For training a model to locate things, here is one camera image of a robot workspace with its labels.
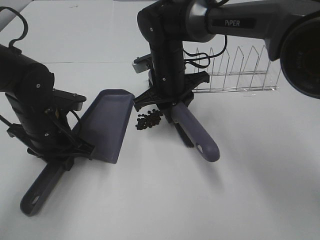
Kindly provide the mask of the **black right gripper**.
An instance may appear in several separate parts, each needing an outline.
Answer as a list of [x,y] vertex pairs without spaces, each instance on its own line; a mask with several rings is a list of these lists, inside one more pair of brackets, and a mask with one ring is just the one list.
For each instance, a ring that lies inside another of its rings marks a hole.
[[188,73],[177,78],[173,83],[157,82],[133,100],[136,110],[148,105],[161,105],[167,108],[173,103],[183,102],[186,106],[194,99],[193,90],[202,83],[209,82],[205,71]]

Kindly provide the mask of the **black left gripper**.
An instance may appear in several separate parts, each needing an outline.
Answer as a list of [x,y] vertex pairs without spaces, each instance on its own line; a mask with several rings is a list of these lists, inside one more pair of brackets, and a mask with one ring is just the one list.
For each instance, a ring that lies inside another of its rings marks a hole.
[[82,108],[80,104],[50,104],[39,110],[25,104],[11,107],[20,123],[7,122],[7,133],[27,146],[29,154],[47,163],[62,162],[65,171],[71,170],[76,157],[93,158],[95,146],[80,138],[67,119],[71,112],[78,120],[78,130],[82,129],[81,120],[75,113]]

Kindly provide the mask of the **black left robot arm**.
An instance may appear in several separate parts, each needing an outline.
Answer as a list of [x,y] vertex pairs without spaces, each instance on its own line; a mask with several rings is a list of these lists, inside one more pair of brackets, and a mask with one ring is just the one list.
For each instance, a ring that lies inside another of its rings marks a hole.
[[86,97],[54,89],[49,69],[21,54],[0,47],[0,90],[5,93],[19,123],[10,123],[7,133],[28,148],[28,153],[69,170],[76,157],[92,159],[94,145],[81,139],[69,126],[67,115],[82,109]]

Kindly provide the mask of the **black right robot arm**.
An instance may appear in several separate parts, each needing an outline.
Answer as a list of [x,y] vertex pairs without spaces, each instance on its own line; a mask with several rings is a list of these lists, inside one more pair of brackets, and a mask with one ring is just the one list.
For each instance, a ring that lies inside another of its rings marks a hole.
[[136,97],[136,110],[148,105],[168,108],[190,102],[192,90],[209,82],[204,71],[187,74],[187,64],[205,53],[184,58],[184,42],[206,43],[216,35],[261,39],[268,58],[280,60],[287,81],[300,93],[320,96],[320,3],[317,0],[258,0],[229,4],[225,0],[159,0],[137,15],[149,44],[143,57],[150,88]]

